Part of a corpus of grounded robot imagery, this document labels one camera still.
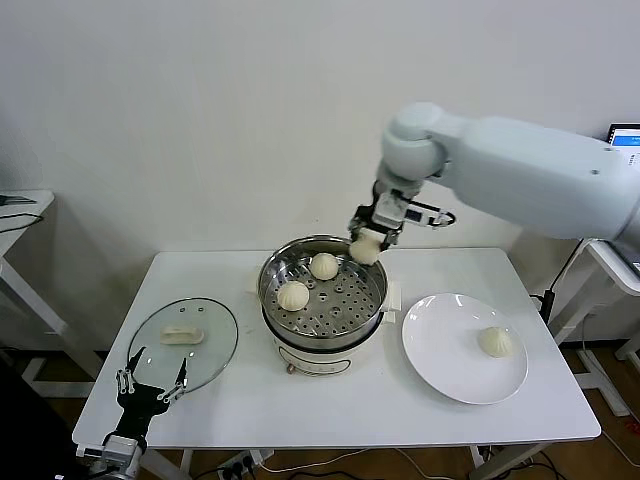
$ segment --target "cable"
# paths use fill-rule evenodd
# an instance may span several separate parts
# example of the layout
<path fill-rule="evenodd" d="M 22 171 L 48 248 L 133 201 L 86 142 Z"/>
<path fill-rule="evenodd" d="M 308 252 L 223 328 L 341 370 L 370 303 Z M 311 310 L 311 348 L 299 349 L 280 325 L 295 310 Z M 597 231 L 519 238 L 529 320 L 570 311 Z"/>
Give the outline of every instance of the cable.
<path fill-rule="evenodd" d="M 111 472 L 115 472 L 118 469 L 118 467 L 115 466 L 111 466 L 111 467 L 107 467 L 104 470 L 97 472 L 97 473 L 93 473 L 91 475 L 88 475 L 86 477 L 82 477 L 82 480 L 92 480 L 93 478 L 99 478 L 102 477 L 103 475 L 108 475 Z"/>
<path fill-rule="evenodd" d="M 575 259 L 578 257 L 579 253 L 578 253 L 578 249 L 580 249 L 580 246 L 584 243 L 584 238 L 582 240 L 580 240 L 578 242 L 578 244 L 575 246 L 575 248 L 573 249 L 573 251 L 571 252 L 571 254 L 569 255 L 569 257 L 567 258 L 567 260 L 564 262 L 564 265 L 562 266 L 562 268 L 560 269 L 560 271 L 558 272 L 558 275 L 556 275 L 556 278 L 553 279 L 553 282 L 551 282 L 551 286 L 549 287 L 549 290 L 551 290 L 553 292 L 554 287 L 556 286 L 556 283 L 558 283 L 558 280 L 560 279 L 560 276 L 565 273 L 569 267 L 571 266 L 571 264 L 575 261 Z"/>
<path fill-rule="evenodd" d="M 553 282 L 551 282 L 551 286 L 544 291 L 544 295 L 542 296 L 529 295 L 530 297 L 537 298 L 538 300 L 540 300 L 541 305 L 538 313 L 540 314 L 540 317 L 542 318 L 542 320 L 544 320 L 544 323 L 549 323 L 549 318 L 551 317 L 551 310 L 553 309 L 553 302 L 556 298 L 554 289 L 558 284 L 558 281 L 560 283 L 564 281 L 564 278 L 567 272 L 569 271 L 569 268 L 571 267 L 571 265 L 573 265 L 573 262 L 575 262 L 576 258 L 580 256 L 580 254 L 587 247 L 587 245 L 589 245 L 593 241 L 594 241 L 593 239 L 589 239 L 585 241 L 585 239 L 583 238 L 578 242 L 578 244 L 575 246 L 575 248 L 573 249 L 569 257 L 567 258 L 567 260 L 564 262 L 564 265 L 562 265 L 562 268 L 556 275 L 556 278 L 554 278 Z"/>
<path fill-rule="evenodd" d="M 22 230 L 24 228 L 29 228 L 30 226 L 35 225 L 36 223 L 39 223 L 44 220 L 44 217 L 42 215 L 34 215 L 33 213 L 16 213 L 13 215 L 1 215 L 0 220 L 3 218 L 16 218 L 16 217 L 32 217 L 32 218 L 35 218 L 35 220 L 33 220 L 31 223 L 22 225 L 20 227 L 13 227 L 13 228 L 7 228 L 5 230 L 0 230 L 0 233 L 13 232 L 14 230 Z"/>
<path fill-rule="evenodd" d="M 352 480 L 384 480 L 384 478 L 372 478 L 372 479 L 360 478 L 360 477 L 356 477 L 355 475 L 351 475 L 348 472 L 343 472 L 342 470 L 336 470 L 335 472 L 327 472 L 327 473 L 296 472 L 293 475 L 291 475 L 287 480 L 293 480 L 296 477 L 302 477 L 302 476 L 321 478 L 321 477 L 329 477 L 331 475 L 342 475 L 347 478 L 351 478 Z"/>
<path fill-rule="evenodd" d="M 586 331 L 586 327 L 587 327 L 587 318 L 585 318 L 582 321 L 582 351 L 586 354 L 587 353 L 587 346 L 585 343 L 585 331 Z M 609 375 L 607 375 L 607 373 L 600 368 L 598 365 L 596 365 L 595 363 L 589 361 L 589 363 L 591 364 L 592 367 L 594 367 L 596 370 L 598 370 L 602 375 L 604 375 L 605 378 L 609 378 Z M 631 410 L 631 408 L 629 408 L 629 405 L 627 405 L 627 403 L 624 401 L 624 399 L 622 398 L 621 395 L 618 395 L 618 398 L 620 399 L 620 401 L 622 402 L 622 405 L 624 405 L 624 408 L 626 408 L 629 413 L 631 414 L 631 416 L 634 418 L 634 420 L 638 423 L 640 423 L 640 420 L 638 420 L 638 416 L 634 413 L 633 410 Z M 620 455 L 622 455 L 624 457 L 624 459 L 629 462 L 629 465 L 631 465 L 632 467 L 635 468 L 640 468 L 640 465 L 635 463 L 633 460 L 631 460 L 629 458 L 629 456 L 624 452 L 624 450 L 622 450 L 622 447 L 620 445 L 618 445 L 615 440 L 613 438 L 611 438 L 611 436 L 606 432 L 606 430 L 604 428 L 602 428 L 602 434 L 606 437 L 607 440 L 609 440 L 609 442 L 611 442 L 611 444 L 616 448 L 616 450 L 618 450 L 618 452 L 620 452 Z"/>
<path fill-rule="evenodd" d="M 436 476 L 436 477 L 431 477 L 429 475 L 427 475 L 426 473 L 424 473 L 420 467 L 418 466 L 418 464 L 413 460 L 413 458 L 411 458 L 406 452 L 403 452 L 402 450 L 400 450 L 399 448 L 394 448 L 394 450 L 396 452 L 398 452 L 399 454 L 401 454 L 404 458 L 406 458 L 407 460 L 409 460 L 409 462 L 411 463 L 411 465 L 413 465 L 415 467 L 415 469 L 418 471 L 418 473 L 420 475 L 422 475 L 422 478 L 426 478 L 427 480 L 454 480 L 451 477 L 442 477 L 442 476 Z"/>
<path fill-rule="evenodd" d="M 196 475 L 195 477 L 193 477 L 193 480 L 198 480 L 199 478 L 202 478 L 202 477 L 204 477 L 205 475 L 209 475 L 210 473 L 220 472 L 220 471 L 222 471 L 222 470 L 224 470 L 224 468 L 220 468 L 220 467 L 218 467 L 218 468 L 212 468 L 211 470 L 206 470 L 206 471 L 204 471 L 204 472 L 202 472 L 202 473 L 199 473 L 199 474 L 198 474 L 198 475 Z"/>
<path fill-rule="evenodd" d="M 562 475 L 558 469 L 556 468 L 555 463 L 553 463 L 553 460 L 551 460 L 551 457 L 549 457 L 549 455 L 547 455 L 546 453 L 544 453 L 543 451 L 540 451 L 540 455 L 542 455 L 544 458 L 547 459 L 547 462 L 549 462 L 549 465 L 551 465 L 551 468 L 553 469 L 553 473 L 556 474 L 556 480 L 560 480 L 560 478 L 565 478 L 564 475 Z"/>
<path fill-rule="evenodd" d="M 629 462 L 629 465 L 631 465 L 632 467 L 635 468 L 640 468 L 640 465 L 638 465 L 637 463 L 635 463 L 633 460 L 631 460 L 626 453 L 624 453 L 624 450 L 622 450 L 622 448 L 620 448 L 620 445 L 618 445 L 613 438 L 611 438 L 609 436 L 609 434 L 605 431 L 605 429 L 602 429 L 602 434 L 607 437 L 607 440 L 609 440 L 611 442 L 611 444 L 616 447 L 616 450 L 618 450 L 618 452 L 620 452 L 620 455 L 622 455 L 624 457 L 624 459 Z"/>
<path fill-rule="evenodd" d="M 569 480 L 567 477 L 565 477 L 564 475 L 562 475 L 560 472 L 558 472 L 557 470 L 554 470 L 552 467 L 550 467 L 549 465 L 547 465 L 546 463 L 540 463 L 540 462 L 534 462 L 534 463 L 528 463 L 526 465 L 520 465 L 519 467 L 512 467 L 509 470 L 507 470 L 504 473 L 501 473 L 500 475 L 498 475 L 497 477 L 493 477 L 492 480 L 504 480 L 505 478 L 507 478 L 509 475 L 511 475 L 512 472 L 518 471 L 518 470 L 524 470 L 525 468 L 531 468 L 531 467 L 543 467 L 546 468 L 547 470 L 552 471 L 555 475 L 556 478 L 561 478 L 562 480 Z"/>
<path fill-rule="evenodd" d="M 299 467 L 282 468 L 280 470 L 271 470 L 270 468 L 267 468 L 264 465 L 260 465 L 260 467 L 264 468 L 267 472 L 271 472 L 271 473 L 291 472 L 293 470 L 300 470 L 301 468 L 311 468 L 311 467 L 320 467 L 322 465 L 329 465 L 330 463 L 337 462 L 338 460 L 342 460 L 343 458 L 350 457 L 352 455 L 358 455 L 359 453 L 366 452 L 368 450 L 371 450 L 371 449 L 364 448 L 362 450 L 358 450 L 357 452 L 345 453 L 344 455 L 340 455 L 339 457 L 336 457 L 333 460 L 328 460 L 326 462 L 311 463 L 309 465 L 300 465 Z"/>
<path fill-rule="evenodd" d="M 249 455 L 245 455 L 242 458 L 242 464 L 249 471 L 249 474 L 251 475 L 251 478 L 253 478 L 253 480 L 256 480 L 256 476 L 253 473 L 253 459 Z"/>

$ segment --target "white robotic arm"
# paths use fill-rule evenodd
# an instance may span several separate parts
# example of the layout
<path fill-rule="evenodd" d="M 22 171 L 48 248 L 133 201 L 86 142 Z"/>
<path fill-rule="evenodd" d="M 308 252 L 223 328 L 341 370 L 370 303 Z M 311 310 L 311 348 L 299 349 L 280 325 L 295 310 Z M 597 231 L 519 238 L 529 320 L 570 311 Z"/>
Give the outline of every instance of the white robotic arm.
<path fill-rule="evenodd" d="M 396 115 L 382 137 L 374 202 L 349 229 L 396 243 L 425 180 L 467 205 L 554 238 L 640 249 L 640 171 L 605 142 L 506 118 L 469 120 L 429 103 Z"/>

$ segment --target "power strip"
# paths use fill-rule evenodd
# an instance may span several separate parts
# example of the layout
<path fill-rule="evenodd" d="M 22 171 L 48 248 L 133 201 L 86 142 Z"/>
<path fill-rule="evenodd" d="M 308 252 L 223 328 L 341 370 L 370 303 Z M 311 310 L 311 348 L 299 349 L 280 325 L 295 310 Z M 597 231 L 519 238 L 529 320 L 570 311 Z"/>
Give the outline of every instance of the power strip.
<path fill-rule="evenodd" d="M 242 463 L 242 459 L 244 457 L 251 457 L 253 466 L 257 467 L 258 465 L 262 465 L 267 458 L 273 455 L 273 453 L 274 451 L 268 448 L 262 448 L 260 450 L 243 450 L 237 455 L 231 457 L 226 462 L 218 465 L 218 468 L 231 468 L 235 463 L 239 463 L 240 465 L 242 465 L 242 477 L 244 478 L 244 476 L 249 473 L 249 470 Z M 222 470 L 218 471 L 218 477 L 220 478 L 220 480 L 224 480 L 224 477 L 222 476 Z"/>

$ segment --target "white table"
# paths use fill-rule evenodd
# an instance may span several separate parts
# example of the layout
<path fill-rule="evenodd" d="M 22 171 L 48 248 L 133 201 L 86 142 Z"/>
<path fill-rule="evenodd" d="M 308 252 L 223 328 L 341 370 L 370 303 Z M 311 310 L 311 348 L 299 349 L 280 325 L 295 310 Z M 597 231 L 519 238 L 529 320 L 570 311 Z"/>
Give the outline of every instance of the white table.
<path fill-rule="evenodd" d="M 34 200 L 36 203 L 20 205 L 4 205 L 0 207 L 0 216 L 18 213 L 41 215 L 53 202 L 53 193 L 48 190 L 3 191 L 2 195 L 20 195 Z M 0 219 L 0 230 L 29 224 L 32 217 Z M 92 378 L 98 376 L 102 360 L 95 352 L 84 347 L 82 340 L 69 328 L 56 312 L 31 288 L 31 286 L 9 264 L 4 255 L 22 236 L 26 229 L 14 230 L 0 234 L 0 279 L 5 291 L 33 311 L 51 329 L 60 336 L 64 351 Z M 35 377 L 44 366 L 44 359 L 33 359 L 25 369 L 22 378 L 40 395 L 44 397 L 86 397 L 91 391 L 93 382 L 40 382 Z"/>
<path fill-rule="evenodd" d="M 640 277 L 631 270 L 624 260 L 608 243 L 595 241 L 586 250 L 596 260 L 589 277 L 567 305 L 549 322 L 556 343 L 560 345 L 580 324 L 591 310 L 608 293 L 608 302 L 614 302 L 625 294 L 640 296 Z M 640 371 L 640 358 L 636 351 L 640 349 L 640 333 L 634 335 L 617 352 L 619 360 L 629 359 Z M 606 375 L 604 368 L 593 352 L 578 352 L 587 373 L 576 374 L 580 386 L 587 390 L 600 390 L 605 401 L 616 416 L 626 416 L 630 412 L 622 397 Z"/>
<path fill-rule="evenodd" d="M 115 372 L 125 364 L 129 341 L 140 324 L 171 301 L 197 296 L 217 299 L 231 309 L 239 325 L 238 348 L 218 379 L 185 395 L 151 422 L 147 437 L 151 448 L 518 444 L 471 474 L 472 480 L 480 480 L 550 442 L 600 434 L 589 404 L 503 251 L 391 250 L 382 256 L 389 277 L 402 289 L 400 318 L 413 303 L 437 292 L 476 297 L 511 318 L 528 350 L 529 376 L 518 394 L 490 406 L 464 405 L 427 385 L 403 353 L 401 321 L 383 325 L 370 340 L 369 360 L 342 375 L 287 375 L 262 320 L 259 301 L 251 293 L 256 267 L 268 255 L 158 254 L 78 420 L 74 441 L 81 447 L 100 445 L 114 429 L 121 414 Z M 157 457 L 147 460 L 156 472 Z M 165 468 L 164 478 L 188 478 L 166 472 Z"/>

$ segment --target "glass lid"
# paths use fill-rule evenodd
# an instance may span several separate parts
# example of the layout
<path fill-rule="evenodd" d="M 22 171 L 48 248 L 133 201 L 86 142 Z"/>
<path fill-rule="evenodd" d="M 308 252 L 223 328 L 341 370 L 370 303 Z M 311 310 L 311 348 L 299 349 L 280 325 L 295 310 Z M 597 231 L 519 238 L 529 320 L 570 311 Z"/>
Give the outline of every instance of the glass lid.
<path fill-rule="evenodd" d="M 133 377 L 138 383 L 171 390 L 187 360 L 185 392 L 216 378 L 238 344 L 238 325 L 231 311 L 208 298 L 178 300 L 161 308 L 140 326 L 128 358 L 145 347 Z"/>

